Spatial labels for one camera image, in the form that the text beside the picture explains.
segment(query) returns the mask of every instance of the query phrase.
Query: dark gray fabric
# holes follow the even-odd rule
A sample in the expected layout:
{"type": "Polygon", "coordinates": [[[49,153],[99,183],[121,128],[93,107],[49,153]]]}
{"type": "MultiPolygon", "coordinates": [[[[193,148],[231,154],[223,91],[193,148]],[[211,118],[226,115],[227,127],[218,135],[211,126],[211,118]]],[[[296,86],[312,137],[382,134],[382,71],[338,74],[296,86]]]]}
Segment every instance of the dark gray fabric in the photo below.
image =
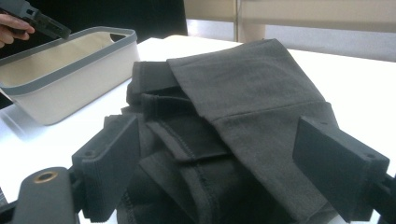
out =
{"type": "Polygon", "coordinates": [[[119,223],[313,224],[336,215],[291,158],[298,118],[336,125],[331,105],[276,40],[135,63],[127,102],[142,158],[119,223]]]}
{"type": "Polygon", "coordinates": [[[312,217],[326,200],[291,158],[301,115],[336,124],[331,106],[276,40],[168,60],[199,116],[293,218],[312,217]]]}

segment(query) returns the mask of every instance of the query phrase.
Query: gray garment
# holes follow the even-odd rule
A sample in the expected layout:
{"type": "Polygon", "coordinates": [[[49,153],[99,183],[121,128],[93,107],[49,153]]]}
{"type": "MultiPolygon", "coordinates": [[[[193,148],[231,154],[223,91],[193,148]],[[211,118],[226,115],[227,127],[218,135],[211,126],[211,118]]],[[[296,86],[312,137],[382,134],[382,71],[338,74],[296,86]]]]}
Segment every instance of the gray garment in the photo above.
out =
{"type": "Polygon", "coordinates": [[[292,161],[298,118],[336,124],[304,71],[277,40],[168,60],[198,115],[295,220],[309,221],[326,199],[292,161]]]}

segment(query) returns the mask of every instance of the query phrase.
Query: hand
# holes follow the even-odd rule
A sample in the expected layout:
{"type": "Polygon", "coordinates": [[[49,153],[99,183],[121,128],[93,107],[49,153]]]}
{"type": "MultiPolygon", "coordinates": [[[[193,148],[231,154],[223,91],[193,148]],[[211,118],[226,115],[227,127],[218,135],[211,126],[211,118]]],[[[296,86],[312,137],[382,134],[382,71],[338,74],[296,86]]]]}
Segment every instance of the hand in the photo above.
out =
{"type": "Polygon", "coordinates": [[[35,32],[33,28],[26,21],[20,20],[8,14],[0,14],[0,48],[5,44],[12,44],[14,39],[28,40],[29,35],[35,32]],[[8,27],[24,30],[23,34],[14,34],[8,27]]]}

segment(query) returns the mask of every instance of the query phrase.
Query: white table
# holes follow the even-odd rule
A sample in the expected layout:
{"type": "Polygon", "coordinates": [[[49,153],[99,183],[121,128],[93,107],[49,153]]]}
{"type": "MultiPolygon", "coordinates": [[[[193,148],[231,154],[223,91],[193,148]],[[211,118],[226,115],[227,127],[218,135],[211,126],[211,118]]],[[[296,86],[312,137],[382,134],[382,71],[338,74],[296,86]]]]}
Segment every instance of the white table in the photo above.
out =
{"type": "MultiPolygon", "coordinates": [[[[164,61],[237,46],[198,37],[151,38],[138,45],[142,61],[164,61]]],[[[332,107],[340,128],[391,159],[396,173],[396,63],[290,50],[332,107]]],[[[75,114],[42,126],[15,105],[0,110],[0,187],[9,202],[22,180],[41,169],[72,165],[71,155],[103,127],[104,117],[127,106],[125,81],[75,114]]],[[[370,223],[376,223],[374,214],[370,223]]],[[[116,223],[113,216],[108,223],[116,223]]],[[[341,218],[331,222],[345,223],[341,218]]]]}

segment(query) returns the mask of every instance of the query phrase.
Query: plastic container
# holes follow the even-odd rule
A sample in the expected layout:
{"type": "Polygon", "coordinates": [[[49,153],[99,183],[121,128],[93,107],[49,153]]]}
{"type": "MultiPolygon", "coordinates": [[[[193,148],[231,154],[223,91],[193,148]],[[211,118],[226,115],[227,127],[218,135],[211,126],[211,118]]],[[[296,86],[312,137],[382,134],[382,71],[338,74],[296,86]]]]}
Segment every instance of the plastic container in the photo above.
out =
{"type": "Polygon", "coordinates": [[[33,119],[56,123],[131,77],[133,30],[95,27],[0,60],[0,89],[33,119]]]}

